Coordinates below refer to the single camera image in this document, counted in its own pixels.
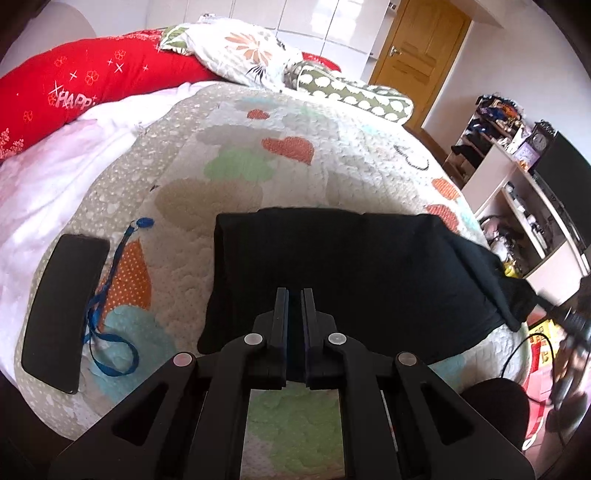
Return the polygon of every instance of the white sheet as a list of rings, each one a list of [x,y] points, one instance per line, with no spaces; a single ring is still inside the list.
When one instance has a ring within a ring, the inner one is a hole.
[[[43,253],[90,185],[142,129],[213,83],[97,105],[0,167],[0,371],[14,384],[14,349]]]

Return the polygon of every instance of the red pillow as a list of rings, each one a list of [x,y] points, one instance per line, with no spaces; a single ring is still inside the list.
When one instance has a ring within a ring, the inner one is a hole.
[[[324,65],[327,68],[330,68],[331,70],[336,70],[337,72],[340,72],[340,67],[333,61],[330,61],[329,59],[326,59],[324,57],[321,57],[320,55],[314,55],[313,53],[306,53],[305,51],[303,51],[301,53],[301,55],[304,57],[304,60],[310,60],[310,61],[315,61],[316,63],[320,63],[321,65]]]
[[[161,51],[160,36],[142,30],[66,43],[0,78],[0,163],[97,103],[219,79],[193,56]]]

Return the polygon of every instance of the metal bolt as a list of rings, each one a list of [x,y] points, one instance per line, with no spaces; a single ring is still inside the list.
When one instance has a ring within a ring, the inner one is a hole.
[[[177,367],[186,367],[193,361],[193,357],[189,353],[177,353],[173,358],[173,363]]]
[[[262,335],[259,333],[249,333],[244,337],[244,343],[247,345],[258,345],[262,342]]]
[[[347,337],[345,335],[343,335],[342,333],[331,333],[329,335],[329,342],[332,343],[333,345],[342,345],[343,343],[345,343],[347,341]]]
[[[416,365],[417,357],[415,357],[413,354],[409,352],[403,352],[400,355],[398,355],[398,361],[403,365],[406,365],[407,367],[411,367],[413,365]]]

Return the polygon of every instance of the blue strap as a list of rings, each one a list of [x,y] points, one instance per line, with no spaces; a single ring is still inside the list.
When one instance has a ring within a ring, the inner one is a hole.
[[[86,308],[86,326],[88,327],[88,333],[84,336],[84,343],[89,343],[90,355],[94,360],[96,366],[99,368],[101,372],[109,377],[122,377],[124,375],[129,375],[135,372],[139,365],[139,353],[137,348],[133,345],[133,343],[128,342],[124,338],[116,335],[114,333],[101,333],[97,330],[99,325],[100,317],[103,315],[103,310],[105,309],[105,304],[107,301],[107,296],[109,294],[109,289],[111,284],[113,283],[113,278],[115,277],[115,273],[117,272],[117,266],[119,265],[119,261],[123,256],[123,250],[125,249],[125,245],[129,240],[129,237],[138,229],[140,228],[149,228],[153,226],[154,221],[151,218],[142,217],[135,222],[132,222],[131,225],[127,227],[121,242],[117,246],[115,250],[115,255],[113,255],[113,263],[111,264],[111,270],[109,271],[109,275],[105,281],[105,284],[101,288],[101,290],[90,299],[88,306]],[[127,370],[124,372],[120,372],[119,370],[109,367],[109,365],[105,365],[99,362],[92,352],[92,342],[91,339],[96,337],[98,339],[104,340],[106,342],[118,342],[124,343],[129,347],[131,351],[131,355],[133,356],[131,365]]]

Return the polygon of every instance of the black phone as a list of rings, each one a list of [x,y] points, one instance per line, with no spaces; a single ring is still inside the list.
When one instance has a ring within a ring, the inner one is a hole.
[[[22,368],[65,393],[78,391],[85,312],[108,254],[108,240],[62,235],[31,306]]]

